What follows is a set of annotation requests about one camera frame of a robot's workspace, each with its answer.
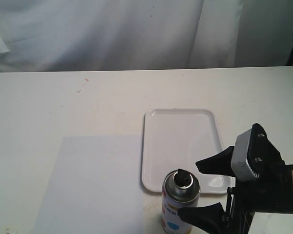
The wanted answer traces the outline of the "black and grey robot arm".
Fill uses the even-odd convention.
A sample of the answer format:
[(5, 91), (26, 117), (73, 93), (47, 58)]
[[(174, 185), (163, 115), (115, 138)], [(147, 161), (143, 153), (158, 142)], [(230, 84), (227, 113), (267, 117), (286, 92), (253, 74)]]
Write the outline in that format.
[(290, 220), (276, 214), (293, 215), (293, 164), (287, 165), (271, 144), (247, 147), (245, 166), (234, 156), (237, 146), (196, 162), (204, 174), (220, 174), (236, 178), (235, 187), (227, 189), (227, 203), (199, 208), (180, 208), (178, 216), (188, 224), (209, 234), (247, 234), (255, 213), (270, 213), (265, 220), (265, 234), (293, 233)]

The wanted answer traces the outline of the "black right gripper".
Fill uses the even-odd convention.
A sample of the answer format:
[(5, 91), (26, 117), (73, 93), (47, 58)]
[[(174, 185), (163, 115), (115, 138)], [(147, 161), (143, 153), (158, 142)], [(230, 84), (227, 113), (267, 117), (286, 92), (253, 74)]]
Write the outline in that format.
[[(195, 163), (206, 175), (235, 177), (231, 168), (234, 146)], [(293, 215), (293, 164), (277, 167), (270, 176), (236, 182), (227, 189), (226, 208), (220, 202), (178, 209), (179, 218), (209, 234), (247, 234), (255, 213)]]

